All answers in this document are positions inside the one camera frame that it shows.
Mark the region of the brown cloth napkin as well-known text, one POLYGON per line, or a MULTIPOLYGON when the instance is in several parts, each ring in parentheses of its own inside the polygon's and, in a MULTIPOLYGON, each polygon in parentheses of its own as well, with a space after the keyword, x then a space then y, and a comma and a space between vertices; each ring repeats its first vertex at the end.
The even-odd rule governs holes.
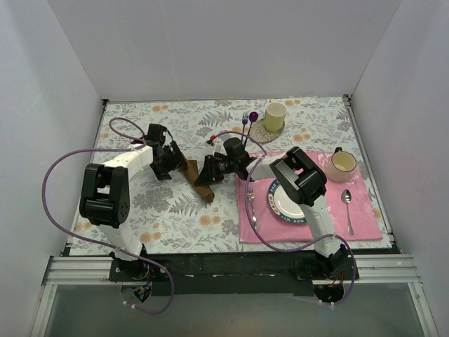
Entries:
POLYGON ((215 198, 215 193, 209 185, 195 186, 195 181, 199 177, 199 170, 197 160, 187 160, 186 168, 179 168, 179 171, 185 176, 187 182, 194 188, 196 193, 208 203, 212 203, 215 198))

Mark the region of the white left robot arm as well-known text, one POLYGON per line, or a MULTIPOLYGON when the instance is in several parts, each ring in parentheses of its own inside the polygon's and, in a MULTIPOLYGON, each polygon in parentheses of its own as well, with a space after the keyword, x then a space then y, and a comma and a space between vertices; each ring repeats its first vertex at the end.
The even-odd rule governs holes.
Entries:
POLYGON ((110 256, 119 269, 135 281, 149 274, 149 263, 140 256, 146 249, 133 233, 130 213, 131 178, 150 167, 157 180, 170 180, 170 172, 187 168, 187 160, 173 140, 166 142, 170 132, 160 124, 150 124, 139 140, 133 141, 130 151, 103 164, 89 164, 85 168, 81 189, 80 215, 97 226, 114 246, 110 256))

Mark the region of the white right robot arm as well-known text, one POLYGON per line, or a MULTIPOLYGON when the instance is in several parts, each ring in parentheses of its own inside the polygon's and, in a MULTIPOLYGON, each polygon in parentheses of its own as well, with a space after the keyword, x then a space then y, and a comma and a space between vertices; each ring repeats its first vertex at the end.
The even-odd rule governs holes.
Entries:
POLYGON ((203 169, 194 181, 195 186, 212 185, 223 181, 226 174, 236 174, 246 182, 274 178, 278 180, 289 200, 304 212, 312 241, 296 249, 280 249, 272 246, 256 234, 271 250, 279 253, 297 253, 314 247, 314 269, 326 279, 333 279, 344 272, 351 253, 348 243, 335 232, 326 202, 325 173, 299 147, 292 147, 284 154, 269 156, 250 155, 240 139, 233 137, 224 142, 225 154, 216 152, 204 157, 203 169))

